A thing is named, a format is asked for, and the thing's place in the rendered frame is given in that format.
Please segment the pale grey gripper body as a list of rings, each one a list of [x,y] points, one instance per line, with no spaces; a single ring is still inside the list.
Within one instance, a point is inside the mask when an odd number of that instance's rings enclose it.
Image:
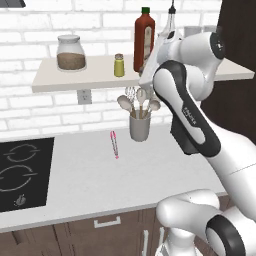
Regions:
[[[155,46],[143,68],[142,75],[139,79],[141,88],[149,88],[152,84],[153,76],[157,68],[165,61],[170,60],[171,46],[173,43],[173,33],[161,34],[155,43]]]

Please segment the beige wall shelf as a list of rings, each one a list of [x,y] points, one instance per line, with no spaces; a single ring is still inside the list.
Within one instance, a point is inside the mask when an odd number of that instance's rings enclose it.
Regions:
[[[133,70],[133,56],[124,56],[125,75],[114,76],[113,56],[88,56],[82,71],[62,71],[55,58],[43,59],[32,83],[32,91],[56,92],[137,86],[139,74]]]

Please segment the white wall outlet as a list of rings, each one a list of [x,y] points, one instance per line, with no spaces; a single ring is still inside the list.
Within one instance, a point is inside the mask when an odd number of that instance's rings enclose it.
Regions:
[[[90,89],[83,89],[77,91],[77,99],[80,105],[92,103],[92,94]]]

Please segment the clear bottle with black spout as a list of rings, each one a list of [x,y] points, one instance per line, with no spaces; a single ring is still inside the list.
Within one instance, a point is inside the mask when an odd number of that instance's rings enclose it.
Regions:
[[[175,14],[175,6],[174,4],[171,4],[171,7],[168,9],[167,23],[163,31],[161,32],[161,35],[167,39],[177,38],[178,40],[181,40],[182,35],[175,26]]]

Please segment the black hob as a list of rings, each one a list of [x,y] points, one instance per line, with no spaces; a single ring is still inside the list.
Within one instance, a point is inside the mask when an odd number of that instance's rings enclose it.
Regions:
[[[0,143],[0,213],[45,206],[54,138]]]

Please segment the brown drawer front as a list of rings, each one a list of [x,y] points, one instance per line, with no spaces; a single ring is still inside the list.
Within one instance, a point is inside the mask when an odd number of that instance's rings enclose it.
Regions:
[[[117,216],[121,217],[120,225],[94,228],[94,220],[112,221]],[[137,211],[68,223],[75,256],[137,256],[140,228]]]

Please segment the dark brown tall cabinet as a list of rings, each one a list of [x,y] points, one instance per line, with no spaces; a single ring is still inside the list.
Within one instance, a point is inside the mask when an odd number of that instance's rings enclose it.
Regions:
[[[255,75],[249,80],[216,82],[201,108],[215,124],[256,144],[256,0],[223,0],[218,25],[225,57]]]

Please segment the pink and red peeler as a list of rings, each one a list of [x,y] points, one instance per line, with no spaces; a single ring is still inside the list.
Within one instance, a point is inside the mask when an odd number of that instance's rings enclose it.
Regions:
[[[116,133],[115,133],[115,131],[111,131],[110,132],[110,139],[111,139],[111,142],[112,142],[112,147],[113,147],[115,158],[118,159],[119,158],[119,154],[118,154],[118,146],[117,146],[117,140],[116,140]]]

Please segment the glass jar with brown contents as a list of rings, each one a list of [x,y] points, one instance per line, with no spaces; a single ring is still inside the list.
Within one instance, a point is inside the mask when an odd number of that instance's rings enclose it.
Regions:
[[[78,35],[58,37],[57,65],[64,71],[78,71],[86,67],[86,57]]]

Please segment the grey utensil pot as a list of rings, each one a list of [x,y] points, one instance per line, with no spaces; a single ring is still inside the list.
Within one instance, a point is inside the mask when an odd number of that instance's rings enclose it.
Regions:
[[[129,131],[130,137],[136,142],[143,142],[148,138],[150,131],[151,115],[148,114],[145,118],[139,118],[140,111],[136,111],[136,117],[130,117]]]

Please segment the brown cabinet door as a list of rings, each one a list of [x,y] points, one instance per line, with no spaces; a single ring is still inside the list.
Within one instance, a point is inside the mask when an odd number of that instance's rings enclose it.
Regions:
[[[0,233],[0,256],[64,256],[53,225]]]
[[[149,231],[147,256],[155,256],[156,250],[159,247],[159,228],[163,227],[156,217],[156,209],[150,208],[141,210],[139,213],[139,222],[142,228],[140,236],[140,256],[142,256],[143,250],[144,230]]]

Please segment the yellow-green shaker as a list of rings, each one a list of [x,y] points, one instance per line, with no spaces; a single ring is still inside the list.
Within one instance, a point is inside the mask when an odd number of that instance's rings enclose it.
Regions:
[[[116,77],[124,76],[124,59],[123,59],[123,55],[121,53],[117,53],[115,55],[114,75]]]

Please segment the metal whisk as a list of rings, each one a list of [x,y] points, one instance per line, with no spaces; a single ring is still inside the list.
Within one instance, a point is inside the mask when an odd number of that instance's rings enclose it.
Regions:
[[[134,103],[136,97],[136,90],[134,87],[126,87],[125,88],[125,95],[130,100],[131,103]]]

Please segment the red condiment bottle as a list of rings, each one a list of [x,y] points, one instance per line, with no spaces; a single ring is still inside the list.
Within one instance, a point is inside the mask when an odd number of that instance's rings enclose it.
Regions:
[[[150,56],[154,45],[155,21],[150,16],[150,8],[143,7],[141,16],[135,21],[134,31],[134,71],[139,72]]]

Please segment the dark range hood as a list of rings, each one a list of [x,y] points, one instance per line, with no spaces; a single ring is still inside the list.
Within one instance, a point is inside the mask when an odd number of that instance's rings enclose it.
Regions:
[[[0,8],[24,8],[24,0],[0,0]]]

